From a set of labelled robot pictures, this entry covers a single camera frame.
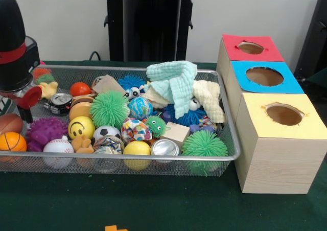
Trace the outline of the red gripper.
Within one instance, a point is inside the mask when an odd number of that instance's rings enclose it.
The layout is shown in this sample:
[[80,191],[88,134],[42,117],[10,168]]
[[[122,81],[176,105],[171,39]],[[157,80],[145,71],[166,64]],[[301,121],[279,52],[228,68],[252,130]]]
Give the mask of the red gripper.
[[42,89],[38,85],[27,85],[22,90],[4,92],[1,96],[11,99],[19,107],[19,115],[28,124],[33,123],[31,107],[35,106],[41,99]]

